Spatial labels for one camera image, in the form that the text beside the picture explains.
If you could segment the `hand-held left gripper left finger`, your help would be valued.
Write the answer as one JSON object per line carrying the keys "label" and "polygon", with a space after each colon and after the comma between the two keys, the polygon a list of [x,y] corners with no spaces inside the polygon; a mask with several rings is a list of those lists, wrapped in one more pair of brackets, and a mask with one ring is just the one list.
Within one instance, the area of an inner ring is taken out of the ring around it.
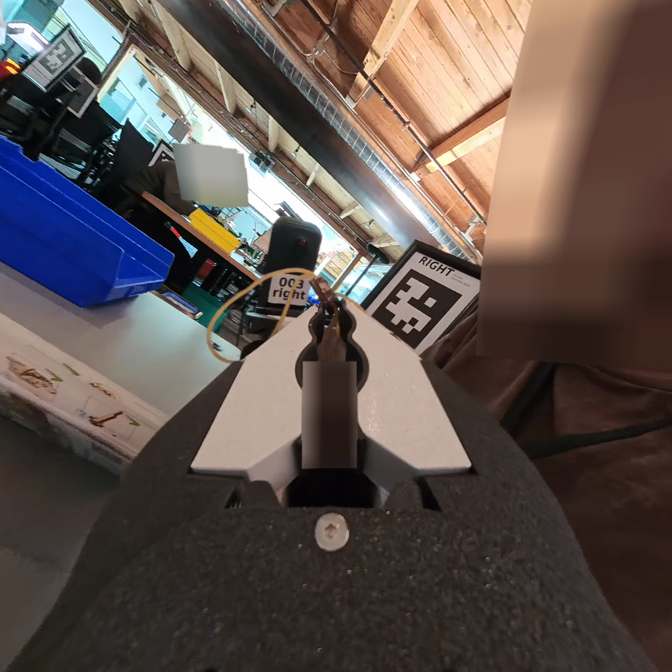
{"label": "hand-held left gripper left finger", "polygon": [[265,481],[281,506],[300,472],[295,451],[301,432],[302,389],[296,376],[300,354],[311,344],[310,308],[250,353],[234,377],[191,470]]}

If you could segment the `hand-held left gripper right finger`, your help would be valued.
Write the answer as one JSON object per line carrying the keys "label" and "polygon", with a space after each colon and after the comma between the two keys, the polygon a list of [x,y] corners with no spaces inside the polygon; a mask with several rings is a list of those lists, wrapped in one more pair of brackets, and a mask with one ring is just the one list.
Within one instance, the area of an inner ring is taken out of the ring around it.
{"label": "hand-held left gripper right finger", "polygon": [[465,475],[471,461],[414,350],[357,308],[341,306],[337,334],[362,361],[336,393],[336,467],[359,470],[383,507],[395,487]]}

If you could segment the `yellow rubber band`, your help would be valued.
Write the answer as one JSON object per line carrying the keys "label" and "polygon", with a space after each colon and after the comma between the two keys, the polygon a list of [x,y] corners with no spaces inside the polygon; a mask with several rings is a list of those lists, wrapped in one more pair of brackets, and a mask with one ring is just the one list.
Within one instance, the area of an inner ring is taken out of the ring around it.
{"label": "yellow rubber band", "polygon": [[362,313],[365,313],[365,309],[358,304],[356,301],[352,300],[349,296],[346,296],[345,294],[335,292],[333,291],[329,285],[326,285],[326,289],[322,287],[320,284],[321,278],[317,276],[313,271],[310,271],[305,268],[301,267],[287,267],[287,268],[282,268],[275,270],[273,272],[266,273],[260,277],[258,277],[256,280],[252,281],[249,285],[247,285],[244,289],[240,290],[236,294],[233,294],[228,298],[227,301],[225,301],[219,309],[214,313],[212,318],[210,319],[210,322],[207,325],[206,328],[206,345],[208,347],[209,352],[220,362],[226,364],[226,365],[231,365],[234,363],[237,363],[240,361],[240,359],[228,359],[220,354],[219,351],[216,350],[214,347],[214,341],[212,340],[213,333],[214,333],[214,328],[218,324],[219,320],[223,318],[224,313],[227,312],[227,310],[237,301],[239,301],[242,298],[245,298],[248,294],[253,292],[257,287],[263,285],[266,281],[279,276],[283,274],[289,274],[293,275],[295,277],[295,285],[298,284],[298,281],[300,280],[305,280],[308,279],[311,281],[313,285],[315,285],[316,289],[315,292],[318,293],[319,291],[322,291],[323,294],[327,297],[333,297],[341,300],[341,303],[347,302],[357,308]]}

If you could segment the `yellow plastic bin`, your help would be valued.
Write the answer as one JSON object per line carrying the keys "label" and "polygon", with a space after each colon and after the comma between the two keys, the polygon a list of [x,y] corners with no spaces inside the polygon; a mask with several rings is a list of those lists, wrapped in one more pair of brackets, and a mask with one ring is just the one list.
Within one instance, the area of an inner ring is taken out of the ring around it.
{"label": "yellow plastic bin", "polygon": [[230,254],[240,246],[240,240],[218,220],[197,209],[189,214],[189,223],[211,243]]}

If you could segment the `wooden workshop table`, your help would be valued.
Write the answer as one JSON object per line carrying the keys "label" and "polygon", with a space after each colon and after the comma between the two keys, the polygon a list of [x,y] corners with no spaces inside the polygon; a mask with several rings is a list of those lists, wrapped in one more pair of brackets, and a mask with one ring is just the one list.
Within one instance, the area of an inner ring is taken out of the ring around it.
{"label": "wooden workshop table", "polygon": [[192,237],[197,238],[201,244],[209,248],[215,256],[220,257],[226,263],[233,266],[238,271],[238,273],[242,273],[252,281],[261,278],[261,275],[256,273],[256,271],[241,263],[240,260],[242,257],[240,255],[227,253],[225,249],[222,248],[216,241],[211,240],[206,234],[195,228],[190,223],[189,218],[186,218],[185,216],[182,216],[181,214],[174,211],[158,197],[154,197],[152,194],[145,191],[142,193],[142,198],[147,203],[160,210],[164,215],[168,216],[181,230],[187,231]]}

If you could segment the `green plastic bin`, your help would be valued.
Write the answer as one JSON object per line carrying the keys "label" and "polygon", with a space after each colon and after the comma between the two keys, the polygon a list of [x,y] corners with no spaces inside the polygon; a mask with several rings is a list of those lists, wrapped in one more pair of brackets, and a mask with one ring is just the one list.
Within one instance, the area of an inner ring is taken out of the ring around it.
{"label": "green plastic bin", "polygon": [[198,308],[202,315],[197,319],[197,322],[205,328],[208,327],[216,311],[224,305],[223,301],[202,290],[195,283],[191,283],[185,289],[182,298]]}

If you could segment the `black white marker board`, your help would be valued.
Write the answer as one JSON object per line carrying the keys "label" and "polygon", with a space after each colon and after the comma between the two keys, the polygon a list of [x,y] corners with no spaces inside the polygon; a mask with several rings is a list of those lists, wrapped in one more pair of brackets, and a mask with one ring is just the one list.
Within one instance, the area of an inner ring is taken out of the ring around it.
{"label": "black white marker board", "polygon": [[414,240],[361,306],[418,355],[478,305],[482,269]]}
{"label": "black white marker board", "polygon": [[21,76],[41,91],[48,91],[65,72],[80,62],[85,53],[77,32],[68,24],[27,63]]}

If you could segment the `flat wooden-edged tray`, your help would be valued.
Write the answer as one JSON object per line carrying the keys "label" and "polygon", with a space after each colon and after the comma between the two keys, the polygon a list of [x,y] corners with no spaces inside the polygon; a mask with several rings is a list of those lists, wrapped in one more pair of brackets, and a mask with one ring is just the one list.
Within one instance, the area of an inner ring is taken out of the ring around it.
{"label": "flat wooden-edged tray", "polygon": [[159,291],[153,290],[150,293],[157,296],[164,302],[179,310],[182,314],[189,316],[189,318],[195,321],[200,319],[203,315],[203,312],[197,306],[193,305],[174,292],[168,291],[161,293]]}

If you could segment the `illustrated instruction booklet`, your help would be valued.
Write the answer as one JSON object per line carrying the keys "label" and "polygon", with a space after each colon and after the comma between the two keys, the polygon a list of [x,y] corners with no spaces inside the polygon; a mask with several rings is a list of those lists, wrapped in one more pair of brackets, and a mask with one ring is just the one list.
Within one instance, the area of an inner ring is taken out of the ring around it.
{"label": "illustrated instruction booklet", "polygon": [[116,475],[168,420],[5,315],[1,415]]}

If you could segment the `blue plastic bin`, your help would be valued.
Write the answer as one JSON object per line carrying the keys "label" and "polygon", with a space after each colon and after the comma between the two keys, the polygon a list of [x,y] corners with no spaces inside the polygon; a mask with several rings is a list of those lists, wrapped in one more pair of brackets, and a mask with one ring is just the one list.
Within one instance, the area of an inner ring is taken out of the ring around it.
{"label": "blue plastic bin", "polygon": [[1,261],[78,307],[159,289],[171,251],[1,137]]}

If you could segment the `black ceiling duct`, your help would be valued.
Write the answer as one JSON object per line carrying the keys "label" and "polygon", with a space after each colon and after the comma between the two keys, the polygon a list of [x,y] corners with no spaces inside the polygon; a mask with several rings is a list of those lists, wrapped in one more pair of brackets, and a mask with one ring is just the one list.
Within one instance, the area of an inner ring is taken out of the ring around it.
{"label": "black ceiling duct", "polygon": [[390,189],[408,190],[354,125],[273,39],[219,1],[162,1],[168,13],[357,203],[403,246],[452,238],[424,209],[416,217]]}

